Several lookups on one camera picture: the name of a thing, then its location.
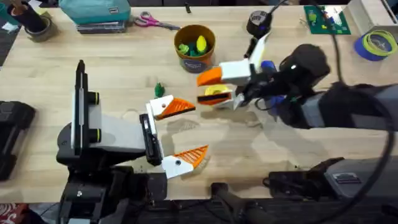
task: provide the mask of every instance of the cup of toys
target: cup of toys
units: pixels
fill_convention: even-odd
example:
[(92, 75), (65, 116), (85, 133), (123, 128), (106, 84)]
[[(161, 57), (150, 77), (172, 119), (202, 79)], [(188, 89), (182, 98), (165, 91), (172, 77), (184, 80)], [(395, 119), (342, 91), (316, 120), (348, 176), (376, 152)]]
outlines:
[(212, 66), (211, 56), (215, 44), (214, 33), (202, 25), (185, 26), (174, 37), (180, 65), (191, 73), (201, 73)]

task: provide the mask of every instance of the teal box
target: teal box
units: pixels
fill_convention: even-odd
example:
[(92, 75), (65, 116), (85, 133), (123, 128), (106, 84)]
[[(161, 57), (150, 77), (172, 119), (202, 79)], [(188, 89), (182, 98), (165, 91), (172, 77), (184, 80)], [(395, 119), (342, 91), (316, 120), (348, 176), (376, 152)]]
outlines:
[(59, 6), (76, 24), (126, 21), (131, 13), (127, 0), (59, 0)]

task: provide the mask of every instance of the tape roll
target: tape roll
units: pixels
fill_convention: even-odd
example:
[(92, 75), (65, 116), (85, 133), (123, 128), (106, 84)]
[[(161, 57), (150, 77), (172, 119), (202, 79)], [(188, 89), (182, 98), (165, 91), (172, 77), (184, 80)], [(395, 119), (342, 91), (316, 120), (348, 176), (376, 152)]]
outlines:
[(264, 35), (265, 27), (260, 27), (260, 24), (266, 19), (267, 13), (264, 11), (254, 11), (250, 14), (246, 30), (256, 38)]
[(398, 46), (391, 33), (375, 30), (360, 37), (354, 43), (354, 49), (362, 58), (380, 61), (397, 51)]
[(226, 85), (212, 85), (206, 88), (205, 96), (223, 93), (228, 90), (229, 88)]

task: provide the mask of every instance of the blue tape roll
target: blue tape roll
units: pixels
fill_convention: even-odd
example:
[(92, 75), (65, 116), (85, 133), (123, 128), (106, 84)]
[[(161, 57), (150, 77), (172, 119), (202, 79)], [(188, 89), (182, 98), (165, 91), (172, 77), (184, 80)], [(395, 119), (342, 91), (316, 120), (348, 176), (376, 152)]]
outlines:
[[(354, 43), (354, 49), (356, 51), (356, 53), (359, 54), (359, 56), (361, 56), (362, 58), (371, 60), (371, 61), (380, 61), (385, 59), (387, 56), (380, 56), (380, 55), (375, 55), (371, 52), (369, 52), (368, 50), (365, 49), (364, 45), (363, 45), (363, 38), (366, 36), (367, 34), (364, 34), (362, 37), (360, 37), (358, 40), (355, 41)], [(378, 40), (380, 42), (384, 42), (386, 44), (386, 48), (388, 51), (392, 50), (392, 46), (391, 44), (388, 42), (387, 39), (385, 39), (384, 37), (381, 37), (380, 35), (372, 35), (371, 37), (374, 40)]]

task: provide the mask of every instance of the yellow tape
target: yellow tape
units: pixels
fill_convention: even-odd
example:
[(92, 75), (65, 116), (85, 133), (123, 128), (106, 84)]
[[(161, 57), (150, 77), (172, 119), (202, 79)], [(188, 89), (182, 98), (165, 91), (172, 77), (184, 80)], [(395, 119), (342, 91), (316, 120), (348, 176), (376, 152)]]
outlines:
[[(385, 51), (383, 49), (380, 49), (378, 46), (376, 46), (371, 41), (371, 36), (372, 35), (379, 35), (379, 36), (385, 38), (388, 41), (388, 43), (391, 45), (391, 50), (390, 51)], [(378, 56), (388, 56), (390, 54), (393, 54), (395, 51), (397, 51), (397, 48), (398, 48), (394, 36), (390, 32), (387, 32), (387, 31), (384, 31), (384, 30), (375, 30), (375, 31), (372, 31), (372, 32), (366, 34), (362, 38), (362, 44), (363, 44), (363, 47), (368, 52), (371, 52), (372, 54), (378, 55)]]
[(228, 91), (229, 88), (226, 85), (212, 85), (209, 86), (206, 90), (205, 90), (205, 95), (214, 95), (214, 94), (219, 94), (219, 93), (223, 93), (225, 91)]

